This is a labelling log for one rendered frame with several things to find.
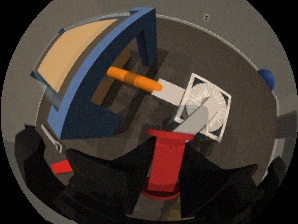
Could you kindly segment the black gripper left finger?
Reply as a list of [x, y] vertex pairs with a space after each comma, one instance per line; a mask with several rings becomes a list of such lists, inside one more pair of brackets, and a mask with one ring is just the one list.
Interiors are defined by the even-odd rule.
[[98, 159], [77, 149], [69, 148], [65, 151], [65, 157], [73, 173], [78, 173], [93, 183], [117, 190], [121, 194], [125, 214], [132, 216], [149, 173], [154, 144], [156, 144], [156, 137], [152, 136], [137, 148], [133, 148], [132, 152], [125, 153], [124, 156], [114, 160]]

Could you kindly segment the red flat bar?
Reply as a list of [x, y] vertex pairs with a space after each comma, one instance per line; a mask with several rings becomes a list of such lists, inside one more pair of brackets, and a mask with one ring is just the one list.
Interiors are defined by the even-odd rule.
[[68, 160], [63, 160], [61, 163], [51, 164], [53, 172], [61, 173], [61, 172], [69, 172], [72, 171], [71, 165], [69, 165]]

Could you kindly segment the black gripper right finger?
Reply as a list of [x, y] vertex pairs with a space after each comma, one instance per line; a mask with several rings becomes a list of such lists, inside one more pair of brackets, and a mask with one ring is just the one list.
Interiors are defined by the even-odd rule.
[[194, 212], [204, 208], [226, 186], [241, 183], [257, 172], [258, 164], [247, 167], [222, 169], [185, 143], [182, 164], [178, 173], [180, 183], [181, 218], [194, 217]]

